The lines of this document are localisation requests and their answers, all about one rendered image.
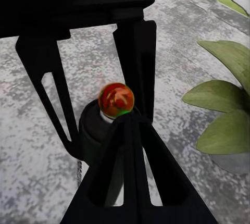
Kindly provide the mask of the insectifuge atomizer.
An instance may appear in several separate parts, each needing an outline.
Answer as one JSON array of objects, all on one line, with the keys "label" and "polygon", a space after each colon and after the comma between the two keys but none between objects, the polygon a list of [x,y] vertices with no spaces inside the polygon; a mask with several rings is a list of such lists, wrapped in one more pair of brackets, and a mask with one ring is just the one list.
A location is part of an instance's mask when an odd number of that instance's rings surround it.
[{"label": "insectifuge atomizer", "polygon": [[[76,159],[77,188],[89,169],[103,139],[114,119],[122,114],[136,113],[134,95],[124,83],[115,82],[106,85],[98,99],[90,102],[79,120],[79,137],[84,161]],[[111,175],[104,206],[113,206],[124,183],[124,145],[118,148],[116,161]]]}]

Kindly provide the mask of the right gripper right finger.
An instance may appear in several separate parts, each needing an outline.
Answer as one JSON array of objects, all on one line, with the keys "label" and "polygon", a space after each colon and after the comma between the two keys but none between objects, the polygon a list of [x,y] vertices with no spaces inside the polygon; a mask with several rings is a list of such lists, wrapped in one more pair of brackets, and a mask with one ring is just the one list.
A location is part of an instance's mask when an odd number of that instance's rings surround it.
[{"label": "right gripper right finger", "polygon": [[[139,224],[218,224],[152,123],[131,113]],[[145,149],[163,206],[151,203]]]}]

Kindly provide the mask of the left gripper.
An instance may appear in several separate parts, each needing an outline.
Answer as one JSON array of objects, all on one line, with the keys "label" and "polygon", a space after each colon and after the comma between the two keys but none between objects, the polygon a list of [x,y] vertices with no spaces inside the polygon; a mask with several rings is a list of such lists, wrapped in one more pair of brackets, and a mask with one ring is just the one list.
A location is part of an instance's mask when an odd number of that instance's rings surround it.
[{"label": "left gripper", "polygon": [[[140,115],[153,123],[156,28],[143,10],[154,0],[0,0],[0,38],[20,36],[16,52],[66,150],[84,161],[82,145],[57,41],[70,29],[117,24],[113,32],[126,85]],[[55,113],[41,82],[51,72],[72,141]]]}]

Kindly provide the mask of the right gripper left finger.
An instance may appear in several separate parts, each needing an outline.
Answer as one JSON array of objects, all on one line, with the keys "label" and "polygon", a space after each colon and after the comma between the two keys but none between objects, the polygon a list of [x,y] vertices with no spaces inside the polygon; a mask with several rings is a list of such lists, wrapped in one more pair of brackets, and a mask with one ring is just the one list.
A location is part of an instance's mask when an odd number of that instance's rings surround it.
[{"label": "right gripper left finger", "polygon": [[[123,205],[104,206],[121,145],[124,145]],[[112,122],[60,224],[139,224],[131,113]]]}]

